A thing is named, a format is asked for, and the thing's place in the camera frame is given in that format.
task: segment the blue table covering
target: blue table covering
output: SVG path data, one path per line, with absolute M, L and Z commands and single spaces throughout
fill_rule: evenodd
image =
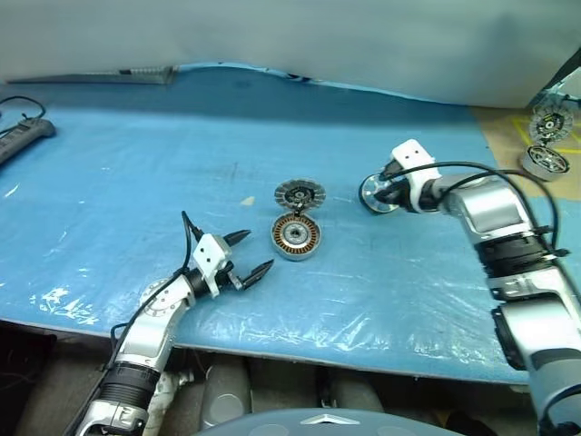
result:
M 207 68 L 176 83 L 20 84 L 58 135 L 0 167 L 0 318 L 108 334 L 144 287 L 183 258 L 180 211 L 204 231 L 253 230 L 240 274 L 265 279 L 190 310 L 178 343 L 206 350 L 454 379 L 523 382 L 494 334 L 495 302 L 460 224 L 443 215 L 374 216 L 361 180 L 409 138 L 438 160 L 495 164 L 465 107 Z M 0 125 L 30 105 L 0 108 Z M 270 228 L 275 187 L 308 177 L 327 190 L 312 212 L 317 253 L 283 260 Z M 578 203 L 560 201 L 579 278 Z M 541 217 L 542 199 L 534 201 Z

